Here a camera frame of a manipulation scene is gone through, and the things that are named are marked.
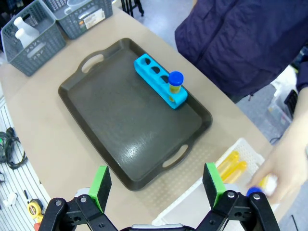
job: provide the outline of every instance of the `white bottle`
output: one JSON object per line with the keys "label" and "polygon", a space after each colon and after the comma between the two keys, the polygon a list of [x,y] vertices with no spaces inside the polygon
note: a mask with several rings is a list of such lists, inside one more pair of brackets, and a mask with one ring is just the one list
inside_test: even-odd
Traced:
{"label": "white bottle", "polygon": [[22,17],[18,17],[14,20],[14,25],[18,27],[18,29],[24,29],[25,33],[29,36],[37,38],[39,36],[39,31],[25,23]]}
{"label": "white bottle", "polygon": [[23,28],[19,29],[15,33],[15,37],[21,41],[21,44],[26,48],[31,42],[33,42],[37,37],[28,35]]}

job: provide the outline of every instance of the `blue test tube rack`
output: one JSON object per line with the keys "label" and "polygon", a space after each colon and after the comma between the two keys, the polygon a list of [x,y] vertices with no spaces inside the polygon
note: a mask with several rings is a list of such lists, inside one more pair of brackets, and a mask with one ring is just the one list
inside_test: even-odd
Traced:
{"label": "blue test tube rack", "polygon": [[173,94],[169,90],[169,73],[165,71],[148,54],[140,56],[134,61],[136,72],[169,104],[176,109],[188,96],[187,91],[181,87],[179,93]]}

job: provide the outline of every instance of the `white corrugated panel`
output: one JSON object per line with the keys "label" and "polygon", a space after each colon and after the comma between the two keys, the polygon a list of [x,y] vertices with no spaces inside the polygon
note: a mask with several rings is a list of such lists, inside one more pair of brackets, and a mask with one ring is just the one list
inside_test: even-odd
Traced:
{"label": "white corrugated panel", "polygon": [[[0,112],[0,130],[6,131],[9,127],[14,128],[4,98],[0,100]],[[22,145],[17,144],[13,153],[13,161],[19,162],[23,153]],[[43,212],[50,201],[50,197],[29,161],[15,170],[10,169],[7,164],[1,164],[0,172],[5,177],[5,182],[0,184],[0,231],[33,231],[35,221],[27,212],[27,199],[24,190],[26,190],[30,200],[38,198],[42,202]],[[5,207],[2,201],[7,200],[8,195],[13,192],[17,194],[15,205]]]}

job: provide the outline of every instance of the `gray floor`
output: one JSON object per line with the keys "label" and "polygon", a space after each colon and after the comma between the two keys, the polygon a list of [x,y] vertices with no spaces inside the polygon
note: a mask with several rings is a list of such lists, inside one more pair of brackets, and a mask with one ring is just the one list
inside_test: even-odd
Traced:
{"label": "gray floor", "polygon": [[[193,5],[192,0],[141,0],[141,3],[145,12],[144,17],[141,17],[136,8],[134,9],[135,19],[176,49],[174,31],[190,13]],[[268,85],[258,91],[253,97],[246,97],[237,103],[237,106],[269,141],[280,137],[282,134],[281,130],[270,122],[270,116],[267,111],[274,92],[275,88]],[[300,195],[280,221],[282,231],[308,231],[308,221],[304,215],[305,211],[308,211],[308,202],[304,197],[307,194],[308,183],[302,187]],[[297,228],[291,215],[294,216]]]}

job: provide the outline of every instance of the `hand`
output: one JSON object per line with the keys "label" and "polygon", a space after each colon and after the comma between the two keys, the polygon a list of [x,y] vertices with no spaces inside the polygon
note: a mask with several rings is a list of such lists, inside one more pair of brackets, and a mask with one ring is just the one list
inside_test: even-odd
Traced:
{"label": "hand", "polygon": [[290,127],[248,184],[248,187],[258,185],[268,174],[277,176],[278,186],[269,197],[271,204],[279,203],[308,179],[307,143],[297,140],[298,136],[305,136],[305,133]]}

